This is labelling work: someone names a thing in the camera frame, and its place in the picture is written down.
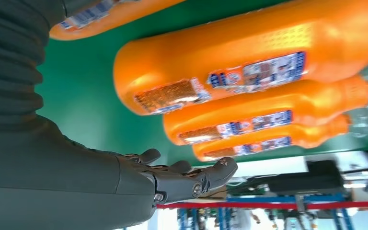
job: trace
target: wire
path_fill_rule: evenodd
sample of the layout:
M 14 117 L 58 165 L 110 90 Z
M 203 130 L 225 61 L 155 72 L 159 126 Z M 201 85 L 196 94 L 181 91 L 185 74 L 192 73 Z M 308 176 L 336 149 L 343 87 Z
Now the wire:
M 226 185 L 229 185 L 229 186 L 231 186 L 231 187 L 236 187 L 236 186 L 239 186 L 239 185 L 241 185 L 241 184 L 243 184 L 243 183 L 245 183 L 246 181 L 242 181 L 242 182 L 239 182 L 239 183 L 237 183 L 237 184 L 231 184 L 231 183 L 227 183 Z
M 273 175 L 265 175 L 265 176 L 255 176 L 253 177 L 254 179 L 259 179 L 259 178 L 265 178 L 265 177 L 273 177 L 273 176 L 278 176 L 280 174 L 273 174 Z

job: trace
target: robotic finger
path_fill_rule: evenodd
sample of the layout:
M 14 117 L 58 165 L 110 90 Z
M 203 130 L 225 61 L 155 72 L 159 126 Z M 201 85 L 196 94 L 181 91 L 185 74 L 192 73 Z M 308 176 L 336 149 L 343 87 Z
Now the robotic finger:
M 155 162 L 158 158 L 160 158 L 160 156 L 160 152 L 157 149 L 148 149 L 144 151 L 144 153 L 142 153 L 141 155 L 124 155 L 124 157 L 139 164 L 151 164 Z

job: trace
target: blue metal frame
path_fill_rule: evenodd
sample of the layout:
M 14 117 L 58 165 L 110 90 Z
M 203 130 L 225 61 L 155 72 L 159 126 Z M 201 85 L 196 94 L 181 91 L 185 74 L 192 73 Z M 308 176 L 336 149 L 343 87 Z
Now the blue metal frame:
M 198 222 L 197 209 L 192 208 L 191 213 L 193 214 L 193 230 L 197 230 L 197 222 Z
M 311 202 L 342 202 L 345 198 L 342 194 L 336 195 L 308 195 L 304 197 L 305 203 Z M 227 202 L 233 203 L 295 203 L 296 198 L 294 196 L 282 196 L 282 197 L 253 197 L 253 198 L 228 198 Z
M 185 230 L 187 228 L 187 209 L 181 208 L 178 211 L 180 213 L 180 229 Z
M 225 230 L 224 208 L 218 208 L 219 230 Z
M 226 230 L 230 230 L 230 219 L 232 218 L 230 214 L 230 208 L 225 209 L 225 222 L 226 222 Z
M 332 209 L 332 216 L 333 216 L 333 221 L 335 223 L 335 226 L 336 226 L 336 230 L 342 230 L 342 224 L 341 222 L 339 221 L 339 216 L 337 214 L 337 209 Z
M 345 221 L 345 226 L 348 230 L 354 230 L 353 225 L 352 225 L 352 221 L 350 219 L 350 216 L 348 215 L 348 212 L 346 210 L 346 208 L 342 208 L 342 215 L 344 216 L 344 221 Z

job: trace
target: plastic bottle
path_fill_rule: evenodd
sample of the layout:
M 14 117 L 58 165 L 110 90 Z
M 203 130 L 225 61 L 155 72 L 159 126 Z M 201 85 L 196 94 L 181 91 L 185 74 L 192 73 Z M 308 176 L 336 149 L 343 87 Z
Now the plastic bottle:
M 249 155 L 293 145 L 309 149 L 330 138 L 347 134 L 349 125 L 349 116 L 339 115 L 321 126 L 291 124 L 228 139 L 198 143 L 193 145 L 193 151 L 200 161 L 211 161 L 224 156 Z
M 361 75 L 328 84 L 302 80 L 174 111 L 163 125 L 174 144 L 185 145 L 288 124 L 322 125 L 367 105 L 368 81 Z
M 50 37 L 65 41 L 91 37 L 182 1 L 184 0 L 103 0 L 54 26 Z
M 368 65 L 368 0 L 294 0 L 133 41 L 115 87 L 138 115 L 167 113 L 298 80 L 338 81 Z

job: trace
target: bottle label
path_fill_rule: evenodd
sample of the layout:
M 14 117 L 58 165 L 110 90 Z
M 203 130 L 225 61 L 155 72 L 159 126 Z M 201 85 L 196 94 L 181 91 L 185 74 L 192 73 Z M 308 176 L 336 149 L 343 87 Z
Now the bottle label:
M 200 104 L 211 99 L 211 95 L 197 78 L 184 79 L 135 94 L 135 101 L 151 114 L 165 114 L 187 104 Z
M 228 138 L 276 126 L 289 125 L 292 122 L 293 113 L 291 110 L 287 110 L 269 115 L 257 116 L 252 119 L 225 123 L 218 125 L 217 130 L 221 137 Z
M 255 154 L 262 151 L 275 150 L 282 147 L 292 145 L 291 137 L 275 138 L 271 140 L 265 140 L 259 143 L 239 145 L 233 147 L 233 151 L 237 156 Z
M 68 17 L 60 23 L 60 26 L 66 30 L 81 29 L 95 21 L 98 21 L 109 15 L 109 11 L 117 3 L 122 3 L 128 0 L 102 0 L 93 7 L 88 8 L 74 16 Z
M 300 80 L 304 62 L 305 52 L 297 52 L 257 63 L 246 63 L 210 73 L 207 83 L 213 89 L 226 89 L 232 93 L 258 92 Z

